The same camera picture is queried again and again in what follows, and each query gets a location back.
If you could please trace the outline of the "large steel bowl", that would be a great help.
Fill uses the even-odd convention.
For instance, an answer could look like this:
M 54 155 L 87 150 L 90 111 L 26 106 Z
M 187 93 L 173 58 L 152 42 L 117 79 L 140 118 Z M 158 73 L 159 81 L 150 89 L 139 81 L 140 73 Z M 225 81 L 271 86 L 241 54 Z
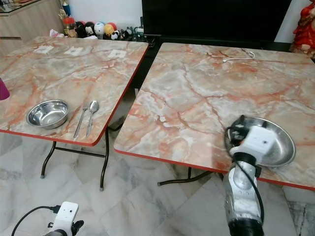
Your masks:
M 271 122 L 270 120 L 260 117 L 248 117 L 252 126 L 256 125 L 267 128 L 268 130 L 275 132 L 277 135 L 274 146 L 272 146 L 270 152 L 263 157 L 260 164 L 257 165 L 265 167 L 283 167 L 290 164 L 295 159 L 296 155 L 295 143 L 293 142 L 291 136 L 288 135 L 281 126 Z M 223 144 L 228 152 L 231 148 L 234 148 L 231 144 L 232 136 L 229 136 L 229 127 L 230 126 L 228 126 L 223 132 Z

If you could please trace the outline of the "purple plastic cup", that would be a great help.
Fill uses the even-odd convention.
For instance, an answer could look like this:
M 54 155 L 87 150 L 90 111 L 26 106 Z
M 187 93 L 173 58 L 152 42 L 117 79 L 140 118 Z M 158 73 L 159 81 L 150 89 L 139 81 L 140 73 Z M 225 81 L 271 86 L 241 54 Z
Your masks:
M 10 97 L 10 92 L 8 88 L 6 87 L 5 82 L 0 79 L 0 100 L 5 100 Z

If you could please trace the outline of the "small steel bowl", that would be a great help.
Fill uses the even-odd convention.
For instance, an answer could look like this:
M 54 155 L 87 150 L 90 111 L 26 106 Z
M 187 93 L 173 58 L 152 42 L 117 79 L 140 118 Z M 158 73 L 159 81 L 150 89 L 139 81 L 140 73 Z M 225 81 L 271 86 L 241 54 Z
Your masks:
M 63 100 L 49 100 L 34 106 L 26 114 L 26 122 L 31 126 L 54 129 L 67 121 L 69 106 Z

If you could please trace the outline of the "steel fork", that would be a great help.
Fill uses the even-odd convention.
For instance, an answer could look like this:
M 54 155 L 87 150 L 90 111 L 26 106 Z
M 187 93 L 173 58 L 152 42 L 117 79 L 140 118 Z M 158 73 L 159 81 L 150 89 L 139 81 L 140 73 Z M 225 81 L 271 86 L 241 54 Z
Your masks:
M 77 133 L 79 132 L 79 129 L 81 128 L 81 123 L 83 121 L 83 117 L 85 116 L 85 112 L 88 110 L 89 107 L 90 106 L 87 103 L 84 104 L 82 107 L 82 112 L 81 112 L 79 121 L 77 122 L 76 130 L 74 131 L 74 135 L 73 135 L 74 139 L 76 139 L 76 137 L 77 137 Z

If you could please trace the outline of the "black television screen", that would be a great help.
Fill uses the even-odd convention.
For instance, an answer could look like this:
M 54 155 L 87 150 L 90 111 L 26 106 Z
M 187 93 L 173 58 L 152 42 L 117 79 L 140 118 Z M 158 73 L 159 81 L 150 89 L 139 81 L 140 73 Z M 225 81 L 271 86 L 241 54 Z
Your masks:
M 142 0 L 145 33 L 233 41 L 275 39 L 292 0 Z

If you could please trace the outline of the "red figurine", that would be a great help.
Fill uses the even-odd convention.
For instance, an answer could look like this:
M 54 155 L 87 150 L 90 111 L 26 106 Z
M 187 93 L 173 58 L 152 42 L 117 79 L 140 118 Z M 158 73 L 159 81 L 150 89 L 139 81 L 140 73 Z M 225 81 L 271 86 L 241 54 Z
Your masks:
M 298 25 L 293 31 L 295 37 L 289 50 L 315 59 L 315 0 L 310 2 L 311 4 L 301 10 Z

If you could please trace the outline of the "steel spoon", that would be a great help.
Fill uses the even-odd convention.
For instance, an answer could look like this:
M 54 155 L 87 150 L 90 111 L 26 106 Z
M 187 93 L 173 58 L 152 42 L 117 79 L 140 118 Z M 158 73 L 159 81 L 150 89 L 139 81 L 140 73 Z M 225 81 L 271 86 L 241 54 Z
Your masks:
M 89 105 L 90 117 L 89 117 L 88 126 L 86 130 L 86 137 L 88 137 L 90 133 L 92 132 L 93 115 L 98 110 L 99 110 L 99 103 L 96 100 L 91 101 Z

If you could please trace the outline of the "wooden cabinet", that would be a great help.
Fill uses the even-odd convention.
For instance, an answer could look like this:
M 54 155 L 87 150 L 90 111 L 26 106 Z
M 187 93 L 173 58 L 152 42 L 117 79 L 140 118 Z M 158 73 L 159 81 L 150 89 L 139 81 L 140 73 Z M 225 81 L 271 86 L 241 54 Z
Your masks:
M 23 6 L 0 7 L 0 55 L 7 56 L 50 30 L 63 32 L 60 0 L 32 0 Z

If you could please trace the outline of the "pink tissue pack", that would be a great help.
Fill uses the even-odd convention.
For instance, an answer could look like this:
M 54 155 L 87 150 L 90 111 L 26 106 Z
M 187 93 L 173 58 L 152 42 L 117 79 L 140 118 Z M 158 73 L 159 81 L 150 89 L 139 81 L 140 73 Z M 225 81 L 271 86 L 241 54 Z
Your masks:
M 50 36 L 50 37 L 61 37 L 61 38 L 66 37 L 65 34 L 59 33 L 58 31 L 56 31 L 56 30 L 54 30 L 54 29 L 51 29 L 51 30 L 49 31 L 49 36 Z

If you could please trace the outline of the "white paper label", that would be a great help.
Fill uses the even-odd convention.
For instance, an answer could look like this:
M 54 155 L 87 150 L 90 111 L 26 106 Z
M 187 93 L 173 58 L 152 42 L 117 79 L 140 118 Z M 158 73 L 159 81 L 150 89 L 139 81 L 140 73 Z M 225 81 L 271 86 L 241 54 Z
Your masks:
M 126 50 L 112 50 L 110 54 L 108 55 L 108 58 L 116 58 L 116 59 L 123 59 L 127 55 Z
M 71 47 L 69 50 L 65 51 L 65 55 L 70 56 L 80 56 L 83 53 L 83 47 Z

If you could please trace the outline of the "red capped toy figure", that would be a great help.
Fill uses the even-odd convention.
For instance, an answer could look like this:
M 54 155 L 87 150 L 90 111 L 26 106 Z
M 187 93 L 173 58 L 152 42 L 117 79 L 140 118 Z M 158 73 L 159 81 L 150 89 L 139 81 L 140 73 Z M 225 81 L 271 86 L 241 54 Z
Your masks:
M 63 18 L 64 33 L 67 37 L 76 38 L 76 22 L 72 17 Z

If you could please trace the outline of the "orange yellow round toy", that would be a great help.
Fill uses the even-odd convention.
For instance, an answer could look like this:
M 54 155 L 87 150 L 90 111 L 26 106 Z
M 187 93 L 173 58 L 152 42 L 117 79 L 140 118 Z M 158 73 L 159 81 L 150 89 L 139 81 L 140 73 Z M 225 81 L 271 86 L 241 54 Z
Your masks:
M 112 34 L 117 30 L 117 25 L 115 23 L 109 22 L 104 25 L 104 34 L 106 38 L 110 40 L 112 38 Z

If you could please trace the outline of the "black mouse plush toy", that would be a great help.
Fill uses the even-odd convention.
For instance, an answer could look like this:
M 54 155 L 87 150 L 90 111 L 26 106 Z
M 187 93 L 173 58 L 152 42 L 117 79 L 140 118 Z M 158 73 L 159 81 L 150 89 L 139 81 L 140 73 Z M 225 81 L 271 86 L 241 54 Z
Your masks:
M 95 36 L 93 22 L 76 22 L 76 33 L 78 38 L 86 38 L 90 36 Z

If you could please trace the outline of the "white blue round toy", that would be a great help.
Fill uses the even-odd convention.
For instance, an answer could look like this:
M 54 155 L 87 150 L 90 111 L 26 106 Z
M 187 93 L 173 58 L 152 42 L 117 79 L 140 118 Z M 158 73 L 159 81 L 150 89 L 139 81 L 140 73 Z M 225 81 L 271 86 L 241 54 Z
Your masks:
M 98 39 L 103 40 L 104 36 L 104 23 L 103 22 L 97 22 L 94 25 L 94 32 Z

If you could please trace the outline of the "black metal table leg frame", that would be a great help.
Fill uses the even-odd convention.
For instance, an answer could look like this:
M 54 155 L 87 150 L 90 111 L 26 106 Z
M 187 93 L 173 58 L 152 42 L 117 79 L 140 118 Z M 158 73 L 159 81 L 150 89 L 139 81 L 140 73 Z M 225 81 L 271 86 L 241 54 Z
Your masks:
M 212 176 L 216 176 L 219 179 L 223 179 L 226 175 L 226 172 L 213 172 L 213 171 L 202 171 L 197 175 L 193 175 L 193 169 L 191 167 L 187 168 L 186 176 L 184 178 L 179 179 L 169 179 L 169 180 L 162 180 L 157 182 L 158 186 L 166 186 L 171 184 L 187 184 L 193 182 L 200 182 L 205 183 L 211 180 Z
M 104 139 L 105 139 L 105 155 L 103 154 L 97 154 L 97 153 L 92 153 L 89 151 L 83 151 L 83 150 L 74 150 L 74 149 L 69 149 L 69 148 L 63 148 L 63 147 L 57 147 L 56 141 L 53 141 L 52 148 L 49 151 L 49 154 L 45 158 L 42 166 L 41 166 L 41 173 L 40 173 L 40 179 L 45 178 L 45 172 L 46 172 L 46 166 L 50 160 L 50 157 L 52 157 L 52 154 L 54 153 L 55 150 L 61 150 L 61 151 L 69 151 L 72 153 L 78 153 L 81 155 L 89 155 L 89 156 L 95 156 L 95 157 L 102 157 L 104 159 L 103 167 L 101 169 L 101 176 L 100 176 L 100 183 L 99 183 L 99 190 L 102 192 L 104 191 L 104 175 L 106 173 L 106 167 L 108 164 L 109 160 L 109 153 L 110 153 L 110 148 L 109 148 L 109 133 L 110 132 L 117 132 L 120 130 L 120 128 L 123 126 L 123 121 L 120 121 L 119 126 L 112 128 L 110 126 L 107 127 L 107 131 L 104 133 Z

